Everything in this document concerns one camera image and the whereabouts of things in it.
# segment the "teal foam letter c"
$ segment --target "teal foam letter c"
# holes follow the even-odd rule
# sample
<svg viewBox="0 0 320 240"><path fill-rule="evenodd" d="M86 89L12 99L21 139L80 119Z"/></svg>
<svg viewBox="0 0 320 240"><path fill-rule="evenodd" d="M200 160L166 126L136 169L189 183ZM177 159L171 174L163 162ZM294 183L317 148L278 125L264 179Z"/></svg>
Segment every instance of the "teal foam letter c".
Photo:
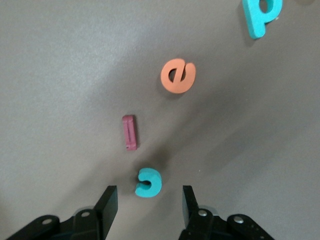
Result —
<svg viewBox="0 0 320 240"><path fill-rule="evenodd" d="M139 171L138 178L140 183L136 185L135 194L141 198L152 198L156 196L162 187L161 175L153 168L142 168Z"/></svg>

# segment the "teal foam letter p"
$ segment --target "teal foam letter p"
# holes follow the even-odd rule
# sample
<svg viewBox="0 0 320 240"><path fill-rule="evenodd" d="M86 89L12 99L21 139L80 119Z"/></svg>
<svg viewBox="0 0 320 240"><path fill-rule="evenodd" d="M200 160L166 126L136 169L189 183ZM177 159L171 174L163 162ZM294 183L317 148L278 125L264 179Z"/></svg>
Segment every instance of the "teal foam letter p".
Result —
<svg viewBox="0 0 320 240"><path fill-rule="evenodd" d="M265 0L267 11L262 12L260 0L242 0L250 37L258 39L266 34L266 24L278 17L283 0Z"/></svg>

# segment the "screw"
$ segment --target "screw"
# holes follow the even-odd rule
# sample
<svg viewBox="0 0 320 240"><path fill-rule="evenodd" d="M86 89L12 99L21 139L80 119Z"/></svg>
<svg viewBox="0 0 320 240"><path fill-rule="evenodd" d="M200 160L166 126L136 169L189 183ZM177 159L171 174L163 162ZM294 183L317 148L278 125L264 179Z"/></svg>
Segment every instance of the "screw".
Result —
<svg viewBox="0 0 320 240"><path fill-rule="evenodd" d="M238 224L243 224L245 222L240 216L235 216L233 220Z"/></svg>
<svg viewBox="0 0 320 240"><path fill-rule="evenodd" d="M208 215L207 212L206 212L205 210L202 210L202 209L198 211L198 214L199 214L201 217L205 217L205 216Z"/></svg>

